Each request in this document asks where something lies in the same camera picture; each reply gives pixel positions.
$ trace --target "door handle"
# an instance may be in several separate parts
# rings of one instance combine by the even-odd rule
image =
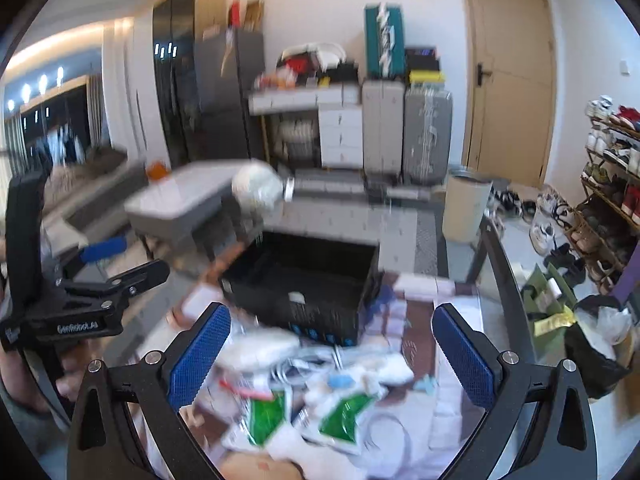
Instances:
[[[491,77],[494,74],[493,70],[484,70],[482,63],[478,63],[478,88],[482,86],[482,80],[484,76]]]

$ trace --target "door frame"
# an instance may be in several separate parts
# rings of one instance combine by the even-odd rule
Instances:
[[[467,74],[466,74],[466,118],[465,118],[465,138],[462,147],[462,164],[473,170],[478,170],[477,163],[470,163],[472,155],[471,150],[471,129],[474,122],[474,109],[476,99],[476,51],[475,51],[475,28],[474,28],[474,16],[471,7],[471,0],[465,1],[466,10],[466,58],[467,58]],[[551,92],[552,103],[550,110],[549,120],[549,133],[546,139],[545,157],[542,163],[542,170],[538,179],[538,186],[542,187],[545,183],[546,169],[548,167],[549,156],[551,152],[551,143],[553,140],[554,129],[556,125],[556,104],[558,100],[558,59],[556,31],[554,28],[554,17],[551,12],[550,0],[546,0],[546,8],[549,12],[549,23],[551,25],[551,49],[552,49],[552,80],[551,80]]]

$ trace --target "black box on suitcase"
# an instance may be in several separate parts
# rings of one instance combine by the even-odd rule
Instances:
[[[260,322],[354,346],[378,293],[377,245],[264,231],[222,274],[235,306]]]

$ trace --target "wall switch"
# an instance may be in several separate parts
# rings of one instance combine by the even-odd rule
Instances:
[[[631,75],[631,70],[629,70],[629,62],[626,59],[620,61],[620,73],[622,75]]]

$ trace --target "wooden door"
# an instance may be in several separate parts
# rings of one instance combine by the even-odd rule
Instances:
[[[556,99],[548,0],[467,0],[473,105],[468,165],[542,184]]]

